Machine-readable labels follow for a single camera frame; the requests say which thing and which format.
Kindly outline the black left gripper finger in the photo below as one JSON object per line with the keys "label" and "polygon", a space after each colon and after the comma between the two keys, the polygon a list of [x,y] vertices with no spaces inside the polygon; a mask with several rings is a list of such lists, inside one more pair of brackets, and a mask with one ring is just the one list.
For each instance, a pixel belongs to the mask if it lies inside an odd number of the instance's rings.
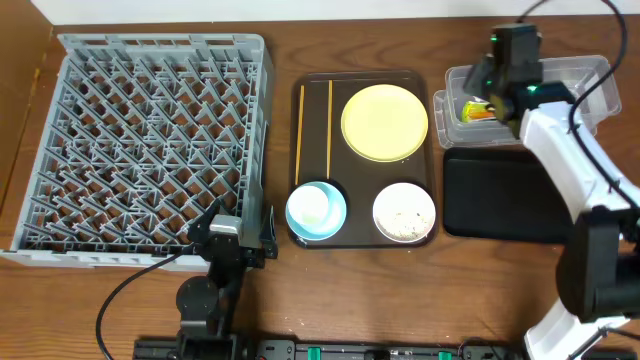
{"label": "black left gripper finger", "polygon": [[272,206],[265,208],[264,219],[261,225],[260,241],[265,248],[272,247],[275,244],[274,208]]}
{"label": "black left gripper finger", "polygon": [[210,225],[220,208],[221,200],[215,199],[205,212],[200,216],[199,223],[202,225]]}

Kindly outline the light blue bowl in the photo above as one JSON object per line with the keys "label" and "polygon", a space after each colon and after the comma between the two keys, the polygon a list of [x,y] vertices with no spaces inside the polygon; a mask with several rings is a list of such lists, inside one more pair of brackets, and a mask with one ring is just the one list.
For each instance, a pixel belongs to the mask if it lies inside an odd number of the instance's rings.
{"label": "light blue bowl", "polygon": [[305,241],[326,240],[331,236],[335,235],[344,225],[346,221],[346,216],[347,216],[346,200],[342,195],[342,193],[336,187],[334,187],[333,185],[327,182],[314,181],[314,182],[305,183],[301,186],[304,186],[304,185],[315,185],[325,192],[325,194],[328,196],[328,199],[329,199],[328,214],[325,220],[319,225],[316,225],[316,226],[300,225],[297,222],[295,222],[290,216],[288,212],[287,203],[286,203],[285,216],[286,216],[287,224],[294,234],[296,234],[299,238]]}

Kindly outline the green snack wrapper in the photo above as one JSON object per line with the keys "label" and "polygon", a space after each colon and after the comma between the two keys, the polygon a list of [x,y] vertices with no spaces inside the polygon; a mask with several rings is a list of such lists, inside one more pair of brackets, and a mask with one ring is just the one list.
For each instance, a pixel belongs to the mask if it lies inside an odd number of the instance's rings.
{"label": "green snack wrapper", "polygon": [[463,123],[494,121],[495,119],[494,107],[485,101],[467,101],[460,116],[460,121]]}

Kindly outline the yellow plate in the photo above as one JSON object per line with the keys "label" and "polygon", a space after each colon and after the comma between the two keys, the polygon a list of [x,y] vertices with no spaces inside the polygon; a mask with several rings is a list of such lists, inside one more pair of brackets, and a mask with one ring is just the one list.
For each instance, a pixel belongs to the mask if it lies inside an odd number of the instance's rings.
{"label": "yellow plate", "polygon": [[409,90],[391,84],[363,88],[346,103],[341,131],[347,145],[374,162],[404,160],[417,151],[429,129],[427,110]]}

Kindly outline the white bowl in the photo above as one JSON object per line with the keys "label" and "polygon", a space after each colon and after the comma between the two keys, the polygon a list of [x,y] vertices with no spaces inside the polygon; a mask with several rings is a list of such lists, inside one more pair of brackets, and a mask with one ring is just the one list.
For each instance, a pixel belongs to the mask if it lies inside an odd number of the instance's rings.
{"label": "white bowl", "polygon": [[393,242],[410,244],[422,241],[434,229],[436,207],[431,195],[412,183],[394,183],[385,187],[372,206],[374,224]]}

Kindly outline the white cup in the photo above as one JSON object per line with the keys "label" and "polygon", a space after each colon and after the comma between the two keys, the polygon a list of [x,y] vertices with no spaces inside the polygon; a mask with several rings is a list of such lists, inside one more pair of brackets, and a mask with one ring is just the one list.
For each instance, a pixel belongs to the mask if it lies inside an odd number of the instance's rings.
{"label": "white cup", "polygon": [[304,185],[292,192],[287,202],[288,212],[300,225],[321,224],[329,211],[329,199],[325,192],[315,185]]}

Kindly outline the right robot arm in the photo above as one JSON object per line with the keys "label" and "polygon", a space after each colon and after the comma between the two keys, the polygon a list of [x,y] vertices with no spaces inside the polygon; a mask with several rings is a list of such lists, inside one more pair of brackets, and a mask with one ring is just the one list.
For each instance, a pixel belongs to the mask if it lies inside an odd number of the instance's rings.
{"label": "right robot arm", "polygon": [[579,99],[543,79],[541,36],[527,23],[496,26],[492,51],[467,74],[467,94],[543,165],[561,194],[573,232],[556,268],[559,295],[524,337],[530,359],[579,359],[639,315],[639,189],[613,164],[582,121]]}

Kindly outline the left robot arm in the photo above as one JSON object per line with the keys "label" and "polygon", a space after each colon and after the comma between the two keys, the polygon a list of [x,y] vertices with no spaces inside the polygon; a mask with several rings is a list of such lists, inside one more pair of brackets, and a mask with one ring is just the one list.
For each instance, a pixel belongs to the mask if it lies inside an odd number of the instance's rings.
{"label": "left robot arm", "polygon": [[220,207],[221,202],[214,201],[188,229],[193,253],[208,262],[209,269],[206,275],[185,281],[177,292],[185,338],[229,337],[245,273],[278,257],[273,209],[265,215],[258,245],[251,247],[241,243],[241,219],[221,214]]}

